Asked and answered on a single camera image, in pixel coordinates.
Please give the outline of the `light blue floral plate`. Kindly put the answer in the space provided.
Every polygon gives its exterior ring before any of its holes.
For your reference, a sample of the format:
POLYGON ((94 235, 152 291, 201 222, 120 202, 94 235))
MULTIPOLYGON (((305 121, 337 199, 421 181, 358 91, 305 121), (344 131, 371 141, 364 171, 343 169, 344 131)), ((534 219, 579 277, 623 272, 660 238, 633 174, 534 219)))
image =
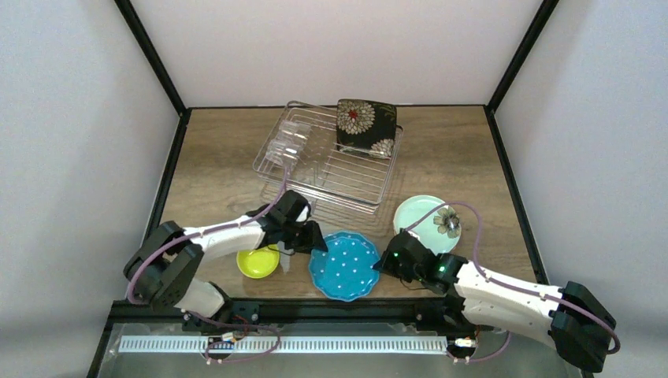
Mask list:
MULTIPOLYGON (((419 221, 429 211, 444 203, 431 195, 416 195, 403 201, 395 211, 393 228, 395 234, 419 221)), ((462 225, 457 212, 443 206, 430 213, 424 220, 410 229, 421 243, 435 255, 447 254, 458 244, 462 225)))

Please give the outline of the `clear plastic glass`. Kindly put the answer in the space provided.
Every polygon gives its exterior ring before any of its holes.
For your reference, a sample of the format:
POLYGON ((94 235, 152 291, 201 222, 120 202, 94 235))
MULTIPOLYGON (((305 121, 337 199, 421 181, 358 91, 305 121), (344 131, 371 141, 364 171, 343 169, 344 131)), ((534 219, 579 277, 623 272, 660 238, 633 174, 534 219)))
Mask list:
POLYGON ((306 145, 311 131, 311 126, 303 122, 283 120, 279 124, 276 137, 287 143, 303 147, 306 145))
POLYGON ((265 159, 285 169, 293 169, 302 150, 302 143, 289 139, 271 139, 265 150, 265 159))

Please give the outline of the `metal wire dish rack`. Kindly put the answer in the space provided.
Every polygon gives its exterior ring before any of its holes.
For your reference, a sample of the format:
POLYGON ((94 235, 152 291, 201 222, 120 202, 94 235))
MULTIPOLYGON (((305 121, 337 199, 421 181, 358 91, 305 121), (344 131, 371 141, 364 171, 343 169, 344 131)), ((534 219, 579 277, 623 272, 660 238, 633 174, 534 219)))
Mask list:
POLYGON ((403 127, 398 126, 389 159, 344 153, 336 149, 336 109, 290 101, 254 159, 253 169, 266 182, 285 183, 289 189, 309 198, 373 214, 389 187, 402 137, 403 127), (311 126, 307 143, 293 169, 285 169, 265 159, 268 143, 277 139, 279 124, 283 120, 311 126))

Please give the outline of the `black frame post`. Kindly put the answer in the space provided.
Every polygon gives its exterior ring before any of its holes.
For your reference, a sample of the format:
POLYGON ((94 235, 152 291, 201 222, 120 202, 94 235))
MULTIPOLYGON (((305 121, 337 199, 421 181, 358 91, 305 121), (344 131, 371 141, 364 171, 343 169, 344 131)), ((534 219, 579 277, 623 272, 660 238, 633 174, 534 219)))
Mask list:
POLYGON ((500 107, 558 3, 559 0, 543 0, 540 3, 538 10, 518 45, 518 48, 515 50, 514 55, 511 58, 506 71, 502 75, 499 84, 493 91, 492 96, 486 105, 486 110, 489 112, 494 113, 500 107))
POLYGON ((124 18, 130 32, 133 34, 139 48, 143 52, 147 62, 152 68, 158 82, 167 95, 173 108, 179 116, 182 116, 187 107, 180 97, 174 82, 172 81, 157 49, 155 48, 149 33, 141 21, 139 14, 135 10, 134 5, 130 0, 115 0, 121 16, 124 18))

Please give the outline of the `black floral square plate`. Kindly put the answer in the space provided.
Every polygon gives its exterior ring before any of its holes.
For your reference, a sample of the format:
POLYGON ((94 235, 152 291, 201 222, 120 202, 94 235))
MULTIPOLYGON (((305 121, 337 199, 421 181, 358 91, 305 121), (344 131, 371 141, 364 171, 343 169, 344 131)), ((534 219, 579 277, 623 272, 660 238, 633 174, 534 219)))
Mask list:
POLYGON ((395 146, 397 107, 386 102, 341 98, 336 107, 336 149, 389 159, 395 146))

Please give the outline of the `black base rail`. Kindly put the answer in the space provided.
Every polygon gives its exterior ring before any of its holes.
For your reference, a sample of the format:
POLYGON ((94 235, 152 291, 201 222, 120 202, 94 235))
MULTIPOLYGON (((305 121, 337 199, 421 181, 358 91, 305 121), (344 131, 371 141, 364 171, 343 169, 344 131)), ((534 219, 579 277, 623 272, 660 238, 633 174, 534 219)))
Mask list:
POLYGON ((208 324, 178 309, 152 310, 116 301, 109 314, 113 323, 177 323, 186 332, 214 335, 229 329, 231 324, 248 328, 251 324, 282 327, 288 324, 387 323, 414 324, 420 331, 441 335, 468 335, 477 328, 506 328, 513 333, 539 336, 565 335, 574 329, 574 319, 561 309, 550 309, 544 319, 496 308, 484 302, 466 305, 453 298, 386 298, 354 302, 297 299, 233 299, 216 324, 208 324))

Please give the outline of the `right black frame post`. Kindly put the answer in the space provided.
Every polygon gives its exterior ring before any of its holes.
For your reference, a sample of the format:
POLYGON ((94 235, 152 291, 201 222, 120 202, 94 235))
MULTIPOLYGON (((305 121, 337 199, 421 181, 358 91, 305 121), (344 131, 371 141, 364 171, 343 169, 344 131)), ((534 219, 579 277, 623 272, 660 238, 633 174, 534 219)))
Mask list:
POLYGON ((500 107, 558 3, 559 0, 543 0, 540 3, 538 10, 518 45, 518 48, 515 50, 514 55, 511 58, 506 71, 502 75, 499 84, 493 91, 492 96, 486 105, 486 110, 489 112, 494 113, 500 107))

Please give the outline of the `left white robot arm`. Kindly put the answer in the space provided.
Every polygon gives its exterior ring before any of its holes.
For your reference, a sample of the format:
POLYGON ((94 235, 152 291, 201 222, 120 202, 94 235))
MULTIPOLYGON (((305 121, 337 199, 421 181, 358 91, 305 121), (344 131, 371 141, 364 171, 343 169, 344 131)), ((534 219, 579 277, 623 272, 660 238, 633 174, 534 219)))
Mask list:
POLYGON ((232 301, 215 283, 196 278, 199 266, 240 251, 275 245, 291 253, 327 250, 311 204, 288 190, 270 203, 235 220, 199 228, 182 228, 174 221, 160 224, 126 263, 127 300, 154 311, 179 309, 224 323, 232 301))

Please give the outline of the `left black frame post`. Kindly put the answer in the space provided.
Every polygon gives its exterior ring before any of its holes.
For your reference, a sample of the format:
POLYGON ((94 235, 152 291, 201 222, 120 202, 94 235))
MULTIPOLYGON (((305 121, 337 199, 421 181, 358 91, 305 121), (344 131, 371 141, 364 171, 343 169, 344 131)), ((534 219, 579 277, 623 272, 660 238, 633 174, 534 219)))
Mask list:
POLYGON ((139 14, 135 10, 134 5, 130 0, 115 0, 121 16, 124 18, 130 32, 133 34, 139 48, 143 52, 147 62, 152 68, 158 82, 167 95, 173 108, 179 116, 182 116, 187 107, 180 97, 174 82, 172 81, 157 49, 155 48, 149 33, 141 21, 139 14))

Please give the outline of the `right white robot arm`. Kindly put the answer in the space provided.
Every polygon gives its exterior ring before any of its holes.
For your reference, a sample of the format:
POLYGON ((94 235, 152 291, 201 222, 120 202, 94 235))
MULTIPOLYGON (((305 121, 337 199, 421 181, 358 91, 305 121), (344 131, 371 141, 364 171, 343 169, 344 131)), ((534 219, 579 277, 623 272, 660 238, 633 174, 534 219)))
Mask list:
POLYGON ((373 267, 455 301, 453 321, 534 339, 581 370, 602 372, 607 356, 618 351, 615 319, 580 283, 558 287, 498 274, 472 259, 434 254, 409 232, 395 235, 373 267))

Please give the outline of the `yellow-green small bowl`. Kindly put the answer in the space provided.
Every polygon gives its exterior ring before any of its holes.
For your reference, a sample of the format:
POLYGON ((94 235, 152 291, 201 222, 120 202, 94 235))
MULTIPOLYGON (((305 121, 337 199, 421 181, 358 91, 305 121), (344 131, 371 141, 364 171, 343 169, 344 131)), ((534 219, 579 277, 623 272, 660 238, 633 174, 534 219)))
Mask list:
POLYGON ((242 250, 236 254, 238 270, 245 276, 259 280, 270 276, 280 263, 277 245, 269 245, 257 250, 242 250))

